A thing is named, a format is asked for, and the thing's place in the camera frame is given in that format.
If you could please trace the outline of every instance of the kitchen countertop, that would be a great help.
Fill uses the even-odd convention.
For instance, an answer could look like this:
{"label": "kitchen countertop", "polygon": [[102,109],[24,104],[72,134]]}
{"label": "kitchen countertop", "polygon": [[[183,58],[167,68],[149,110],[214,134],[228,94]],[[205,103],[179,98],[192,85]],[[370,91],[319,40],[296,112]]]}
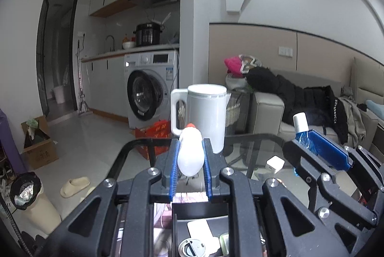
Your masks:
{"label": "kitchen countertop", "polygon": [[157,51],[157,50],[167,50],[167,49],[174,49],[174,48],[178,49],[179,46],[180,44],[159,44],[159,45],[152,45],[152,46],[133,47],[133,48],[122,49],[118,51],[110,51],[108,53],[101,53],[100,55],[93,56],[93,57],[83,57],[81,58],[81,62],[106,59],[109,57],[120,57],[120,56],[126,55],[127,53],[140,53],[142,51]]}

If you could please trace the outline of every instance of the wall socket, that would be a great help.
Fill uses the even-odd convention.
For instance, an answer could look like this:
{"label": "wall socket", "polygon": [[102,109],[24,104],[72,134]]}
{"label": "wall socket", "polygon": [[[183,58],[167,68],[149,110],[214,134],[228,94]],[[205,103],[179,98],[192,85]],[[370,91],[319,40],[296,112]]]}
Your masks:
{"label": "wall socket", "polygon": [[293,49],[289,47],[279,46],[279,56],[293,57]]}

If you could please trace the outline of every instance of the white bowl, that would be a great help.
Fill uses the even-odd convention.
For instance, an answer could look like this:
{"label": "white bowl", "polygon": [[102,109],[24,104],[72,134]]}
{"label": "white bowl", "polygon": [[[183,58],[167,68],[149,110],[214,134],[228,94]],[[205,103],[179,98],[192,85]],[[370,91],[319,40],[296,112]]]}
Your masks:
{"label": "white bowl", "polygon": [[132,47],[135,47],[136,46],[136,42],[125,42],[125,43],[122,43],[122,47],[124,49],[129,49],[129,48],[132,48]]}

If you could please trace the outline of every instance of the black coat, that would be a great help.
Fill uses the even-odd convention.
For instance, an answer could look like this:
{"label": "black coat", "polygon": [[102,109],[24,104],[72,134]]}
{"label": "black coat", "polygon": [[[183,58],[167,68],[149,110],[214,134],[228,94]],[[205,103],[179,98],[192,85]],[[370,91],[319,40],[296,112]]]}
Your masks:
{"label": "black coat", "polygon": [[341,144],[348,142],[347,114],[330,86],[301,88],[264,67],[251,69],[245,77],[254,90],[283,100],[283,122],[293,125],[293,116],[305,112],[308,125],[332,127]]}

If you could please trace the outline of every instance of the round white lid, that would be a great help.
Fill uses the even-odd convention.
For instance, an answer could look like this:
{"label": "round white lid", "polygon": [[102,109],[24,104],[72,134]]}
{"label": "round white lid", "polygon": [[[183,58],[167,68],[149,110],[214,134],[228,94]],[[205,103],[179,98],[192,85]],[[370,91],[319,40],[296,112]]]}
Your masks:
{"label": "round white lid", "polygon": [[188,86],[188,93],[203,97],[221,97],[227,94],[227,88],[215,84],[194,84]]}
{"label": "round white lid", "polygon": [[307,117],[305,116],[304,112],[297,113],[293,116],[293,125],[295,133],[309,131]]}

